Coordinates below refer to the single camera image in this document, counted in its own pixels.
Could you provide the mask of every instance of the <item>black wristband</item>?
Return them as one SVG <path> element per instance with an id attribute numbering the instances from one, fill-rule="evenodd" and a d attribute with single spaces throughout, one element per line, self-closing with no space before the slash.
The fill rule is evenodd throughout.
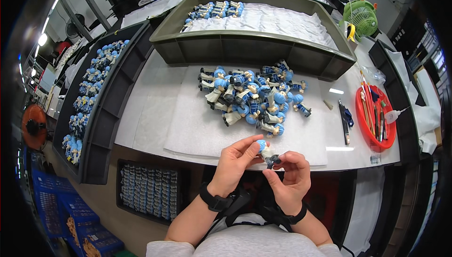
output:
<path id="1" fill-rule="evenodd" d="M 212 196 L 207 190 L 208 183 L 205 182 L 201 185 L 199 190 L 199 196 L 209 206 L 209 210 L 214 212 L 221 212 L 224 209 L 229 208 L 233 202 L 233 198 L 230 195 L 227 198 L 220 197 L 218 195 Z"/>
<path id="2" fill-rule="evenodd" d="M 302 203 L 302 209 L 300 210 L 300 213 L 298 213 L 298 215 L 296 216 L 285 215 L 282 210 L 281 212 L 282 212 L 281 217 L 284 219 L 285 222 L 287 222 L 289 225 L 295 225 L 306 216 L 307 208 L 305 204 Z"/>

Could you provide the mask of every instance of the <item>workbench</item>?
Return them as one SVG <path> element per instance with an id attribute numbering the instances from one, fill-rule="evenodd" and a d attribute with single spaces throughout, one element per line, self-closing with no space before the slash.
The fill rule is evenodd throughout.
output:
<path id="1" fill-rule="evenodd" d="M 377 39 L 392 46 L 388 37 L 384 34 L 379 34 Z M 356 48 L 355 54 L 358 57 L 361 66 L 374 66 L 368 55 L 373 44 L 374 42 L 372 40 L 364 38 Z M 130 94 L 122 115 L 115 139 L 117 145 L 187 162 L 214 166 L 218 164 L 218 158 L 176 153 L 164 148 L 164 142 L 171 125 L 178 91 L 184 79 L 186 70 L 188 70 L 188 67 L 173 67 L 167 65 L 156 51 L 151 53 Z M 381 153 L 376 153 L 370 149 L 360 131 L 355 106 L 355 94 L 360 87 L 358 64 L 351 67 L 335 82 L 324 82 L 317 79 L 314 81 L 317 81 L 318 87 L 320 87 L 318 92 L 319 95 L 317 95 L 315 101 L 321 102 L 324 111 L 327 112 L 316 113 L 314 115 L 315 111 L 313 111 L 311 117 L 322 117 L 321 122 L 324 124 L 324 129 L 328 131 L 328 136 L 323 140 L 327 157 L 326 165 L 312 166 L 312 171 L 360 169 L 377 165 L 392 164 L 400 161 L 399 141 L 397 136 L 391 148 L 386 149 Z M 310 86 L 317 86 L 317 84 L 312 82 L 313 80 L 311 80 Z M 162 89 L 164 88 L 165 93 L 156 90 L 155 86 L 159 86 Z M 382 91 L 386 92 L 383 85 L 377 86 Z M 330 92 L 331 88 L 342 91 L 343 94 Z M 337 105 L 339 99 L 341 99 L 344 106 L 349 109 L 355 121 L 355 126 L 349 129 L 349 145 L 345 145 L 344 143 L 342 123 Z M 332 111 L 326 107 L 323 100 L 328 101 L 334 106 Z M 160 112 L 156 107 L 164 107 L 165 113 Z M 309 140 L 309 135 L 305 135 L 304 140 Z M 307 148 L 302 153 L 304 153 L 306 158 L 309 158 L 314 155 L 310 152 L 314 151 Z M 377 158 L 379 163 L 371 163 L 371 156 L 374 159 Z M 258 164 L 251 167 L 251 169 L 255 170 L 262 170 L 264 168 L 264 164 Z"/>

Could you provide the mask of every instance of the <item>glue bottle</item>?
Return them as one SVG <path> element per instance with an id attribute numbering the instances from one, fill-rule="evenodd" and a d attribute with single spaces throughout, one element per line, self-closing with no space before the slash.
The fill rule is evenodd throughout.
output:
<path id="1" fill-rule="evenodd" d="M 397 120 L 397 118 L 399 117 L 399 115 L 400 115 L 403 111 L 405 111 L 406 109 L 408 109 L 408 107 L 405 108 L 405 109 L 403 109 L 402 111 L 392 110 L 392 111 L 387 112 L 387 113 L 385 114 L 386 123 L 387 123 L 387 124 L 393 123 L 395 120 Z"/>

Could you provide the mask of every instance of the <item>left hand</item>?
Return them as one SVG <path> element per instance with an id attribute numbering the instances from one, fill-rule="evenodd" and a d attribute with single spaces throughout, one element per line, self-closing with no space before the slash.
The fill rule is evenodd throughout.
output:
<path id="1" fill-rule="evenodd" d="M 237 187 L 245 169 L 263 162 L 262 158 L 255 158 L 259 152 L 256 141 L 261 139 L 263 135 L 250 136 L 222 150 L 215 175 L 207 186 L 212 196 L 226 198 Z"/>

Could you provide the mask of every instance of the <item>fluorescent light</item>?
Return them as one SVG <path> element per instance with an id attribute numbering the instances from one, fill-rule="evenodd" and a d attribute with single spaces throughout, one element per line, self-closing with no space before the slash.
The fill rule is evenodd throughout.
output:
<path id="1" fill-rule="evenodd" d="M 55 2 L 52 5 L 52 10 L 55 9 L 55 7 L 57 6 L 58 0 L 55 0 Z"/>
<path id="2" fill-rule="evenodd" d="M 37 41 L 39 45 L 43 46 L 44 44 L 46 44 L 47 41 L 47 34 L 43 33 L 41 34 L 41 37 L 39 38 L 39 40 Z"/>
<path id="3" fill-rule="evenodd" d="M 354 147 L 325 147 L 326 151 L 353 151 Z"/>
<path id="4" fill-rule="evenodd" d="M 337 93 L 337 94 L 343 94 L 342 90 L 338 90 L 338 89 L 334 89 L 334 88 L 330 88 L 330 92 Z"/>
<path id="5" fill-rule="evenodd" d="M 44 33 L 44 30 L 46 30 L 47 23 L 49 22 L 49 18 L 50 18 L 50 17 L 47 17 L 46 21 L 44 22 L 44 26 L 42 27 L 42 32 L 41 32 L 41 33 Z"/>

